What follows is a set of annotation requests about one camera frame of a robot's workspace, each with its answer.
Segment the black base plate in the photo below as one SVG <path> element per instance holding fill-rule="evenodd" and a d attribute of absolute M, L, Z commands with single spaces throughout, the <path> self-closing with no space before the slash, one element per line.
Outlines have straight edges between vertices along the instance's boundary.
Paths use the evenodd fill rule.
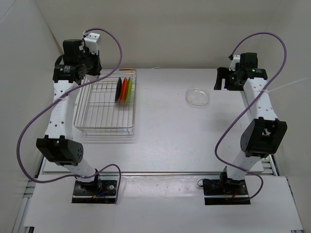
<path fill-rule="evenodd" d="M 228 200 L 228 195 L 233 195 L 234 192 L 225 193 L 224 189 L 216 188 L 213 189 L 211 185 L 213 183 L 219 183 L 220 180 L 203 180 L 203 191 L 204 191 L 204 201 L 205 205 L 249 205 L 250 201 L 245 200 L 247 198 L 240 198 L 239 195 L 248 195 L 247 187 L 245 181 L 242 182 L 239 189 L 237 191 L 237 197 L 232 200 Z"/>
<path fill-rule="evenodd" d="M 116 202 L 117 181 L 114 180 L 100 180 L 102 189 L 98 192 L 107 191 L 104 196 L 93 198 L 95 193 L 89 193 L 87 190 L 81 188 L 78 181 L 74 184 L 71 203 L 99 203 L 99 204 L 113 204 Z"/>

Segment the metal wire rack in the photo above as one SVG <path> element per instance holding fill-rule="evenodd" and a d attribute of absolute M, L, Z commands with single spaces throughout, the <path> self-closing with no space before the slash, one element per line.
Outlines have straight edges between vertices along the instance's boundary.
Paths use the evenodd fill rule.
<path fill-rule="evenodd" d="M 101 76 L 109 71 L 102 70 Z M 132 79 L 128 102 L 115 102 L 118 79 Z M 119 69 L 110 77 L 82 87 L 74 126 L 86 134 L 131 135 L 135 122 L 136 70 Z"/>

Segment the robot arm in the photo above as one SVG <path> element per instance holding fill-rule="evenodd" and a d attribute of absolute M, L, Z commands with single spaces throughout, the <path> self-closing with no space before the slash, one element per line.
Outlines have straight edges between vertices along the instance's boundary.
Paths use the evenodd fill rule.
<path fill-rule="evenodd" d="M 267 84 L 266 71 L 257 68 L 256 53 L 234 55 L 231 60 L 229 68 L 217 69 L 214 90 L 220 90 L 222 79 L 225 79 L 225 88 L 241 91 L 244 105 L 247 107 Z M 232 163 L 246 171 L 262 158 L 274 154 L 287 130 L 286 122 L 278 120 L 267 92 L 250 108 L 248 117 L 251 123 L 241 136 L 241 150 Z M 246 171 L 231 166 L 225 167 L 220 177 L 221 187 L 239 188 L 244 182 Z"/>
<path fill-rule="evenodd" d="M 102 69 L 99 58 L 98 42 L 100 35 L 90 33 L 82 40 L 65 40 L 64 54 L 55 62 L 54 68 L 54 99 L 81 84 L 86 74 L 97 76 Z M 75 90 L 64 97 L 52 109 L 48 128 L 44 138 L 38 138 L 37 148 L 48 161 L 63 166 L 71 173 L 79 176 L 91 176 L 96 170 L 83 158 L 83 145 L 73 141 L 72 121 L 75 101 L 79 90 Z M 77 178 L 84 184 L 94 183 L 97 177 L 89 179 Z"/>

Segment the white platform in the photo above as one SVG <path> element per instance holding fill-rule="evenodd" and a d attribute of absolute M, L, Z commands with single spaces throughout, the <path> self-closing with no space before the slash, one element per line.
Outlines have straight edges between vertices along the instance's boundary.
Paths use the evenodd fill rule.
<path fill-rule="evenodd" d="M 57 175 L 41 175 L 51 179 Z M 34 233 L 290 233 L 302 225 L 283 177 L 263 176 L 251 205 L 205 206 L 201 177 L 122 177 L 113 204 L 72 204 L 74 179 L 37 184 L 25 220 Z M 257 177 L 247 176 L 252 195 Z"/>
<path fill-rule="evenodd" d="M 225 166 L 215 158 L 215 145 L 244 104 L 239 92 L 214 91 L 216 76 L 216 69 L 138 69 L 134 138 L 85 137 L 74 128 L 74 140 L 83 143 L 84 157 L 98 169 L 115 163 L 123 172 L 220 172 Z M 207 108 L 186 102 L 192 86 L 209 91 Z M 242 117 L 224 139 L 223 159 L 234 159 L 248 124 Z M 66 170 L 47 162 L 44 171 Z M 252 171 L 263 171 L 261 162 Z"/>

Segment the white wall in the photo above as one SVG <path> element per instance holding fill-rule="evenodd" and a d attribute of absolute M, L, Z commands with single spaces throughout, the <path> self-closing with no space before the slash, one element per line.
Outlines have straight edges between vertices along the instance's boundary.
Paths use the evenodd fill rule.
<path fill-rule="evenodd" d="M 286 175 L 307 232 L 311 232 L 311 31 L 310 0 L 286 0 L 278 8 L 267 31 L 277 33 L 286 43 L 287 64 L 271 88 L 308 77 L 275 92 L 271 92 L 273 107 L 288 130 L 282 147 L 276 154 L 281 175 Z M 260 67 L 271 77 L 283 60 L 283 50 L 277 40 L 265 36 L 258 48 Z"/>
<path fill-rule="evenodd" d="M 241 38 L 266 29 L 281 0 L 36 2 L 61 47 L 88 28 L 103 27 L 120 40 L 123 67 L 218 67 L 228 64 Z M 104 67 L 113 67 L 114 41 L 105 36 L 100 51 Z"/>
<path fill-rule="evenodd" d="M 53 66 L 59 56 L 35 2 L 12 4 L 0 2 L 0 229 L 5 233 L 12 231 L 27 184 L 16 159 L 17 138 L 26 123 L 51 102 Z M 45 115 L 35 123 L 22 142 L 22 158 L 32 175 L 40 161 L 35 139 L 44 133 L 48 118 Z"/>

